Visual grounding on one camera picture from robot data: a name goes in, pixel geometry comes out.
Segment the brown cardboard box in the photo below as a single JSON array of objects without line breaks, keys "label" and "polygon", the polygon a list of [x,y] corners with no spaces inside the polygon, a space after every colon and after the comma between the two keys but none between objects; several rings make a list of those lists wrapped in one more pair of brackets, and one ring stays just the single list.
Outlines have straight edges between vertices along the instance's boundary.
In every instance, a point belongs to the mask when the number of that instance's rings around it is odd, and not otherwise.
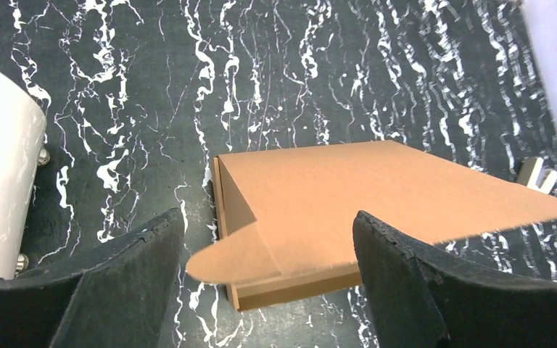
[{"label": "brown cardboard box", "polygon": [[557,198],[396,141],[218,155],[220,238],[187,273],[237,310],[358,285],[360,211],[428,244],[557,219]]}]

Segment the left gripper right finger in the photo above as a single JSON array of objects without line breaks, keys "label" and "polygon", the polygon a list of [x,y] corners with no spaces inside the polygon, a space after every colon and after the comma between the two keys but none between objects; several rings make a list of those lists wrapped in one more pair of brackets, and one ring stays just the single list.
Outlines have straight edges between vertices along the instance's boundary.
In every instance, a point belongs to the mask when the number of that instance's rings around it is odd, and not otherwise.
[{"label": "left gripper right finger", "polygon": [[557,282],[465,260],[365,211],[352,237],[381,347],[557,347]]}]

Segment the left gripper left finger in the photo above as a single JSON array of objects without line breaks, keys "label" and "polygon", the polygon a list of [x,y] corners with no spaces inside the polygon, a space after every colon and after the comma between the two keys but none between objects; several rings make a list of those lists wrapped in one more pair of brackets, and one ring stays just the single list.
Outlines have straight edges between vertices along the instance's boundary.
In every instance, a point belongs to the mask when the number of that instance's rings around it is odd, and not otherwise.
[{"label": "left gripper left finger", "polygon": [[171,209],[70,258],[0,279],[0,347],[156,347],[184,235]]}]

